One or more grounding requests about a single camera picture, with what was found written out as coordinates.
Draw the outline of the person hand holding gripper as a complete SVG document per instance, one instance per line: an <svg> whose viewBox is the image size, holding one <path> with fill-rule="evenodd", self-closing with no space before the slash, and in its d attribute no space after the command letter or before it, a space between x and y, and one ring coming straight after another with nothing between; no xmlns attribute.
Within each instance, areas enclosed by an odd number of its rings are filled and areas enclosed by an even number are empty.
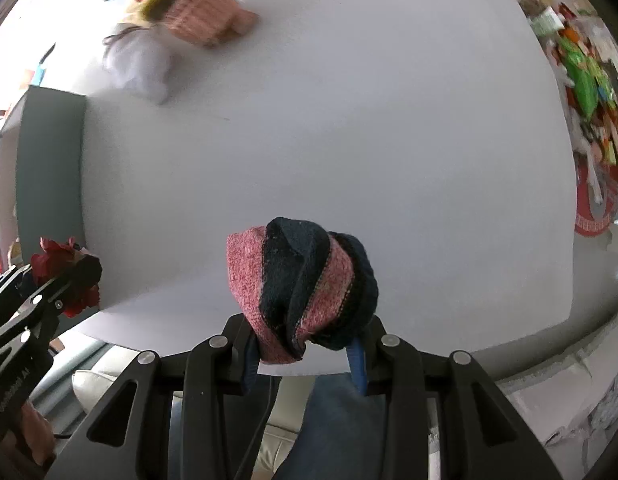
<svg viewBox="0 0 618 480"><path fill-rule="evenodd" d="M6 456L14 466L22 471L31 472L32 466L42 468L55 457L55 437L50 422L44 418L32 405L26 401L21 409L21 415L16 421L16 428L24 439L23 445L18 445L18 438L12 430L4 436L1 445Z"/></svg>

